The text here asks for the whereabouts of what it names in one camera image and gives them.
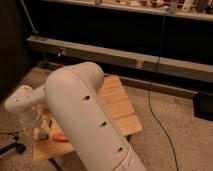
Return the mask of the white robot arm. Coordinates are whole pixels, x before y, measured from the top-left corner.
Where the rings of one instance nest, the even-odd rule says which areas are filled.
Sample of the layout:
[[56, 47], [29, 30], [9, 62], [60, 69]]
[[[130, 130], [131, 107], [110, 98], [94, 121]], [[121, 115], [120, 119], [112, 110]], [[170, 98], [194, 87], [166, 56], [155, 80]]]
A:
[[103, 82], [94, 62], [61, 67], [36, 89], [16, 89], [5, 108], [35, 128], [41, 117], [33, 108], [46, 104], [88, 171], [147, 171], [97, 95]]

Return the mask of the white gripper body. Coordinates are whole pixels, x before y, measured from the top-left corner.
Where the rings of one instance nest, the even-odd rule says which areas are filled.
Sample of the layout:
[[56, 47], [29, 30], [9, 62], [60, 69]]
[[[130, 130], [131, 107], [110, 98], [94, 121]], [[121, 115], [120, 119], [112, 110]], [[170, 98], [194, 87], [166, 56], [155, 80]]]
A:
[[33, 129], [40, 127], [43, 119], [40, 114], [34, 111], [27, 111], [20, 114], [20, 123], [24, 128]]

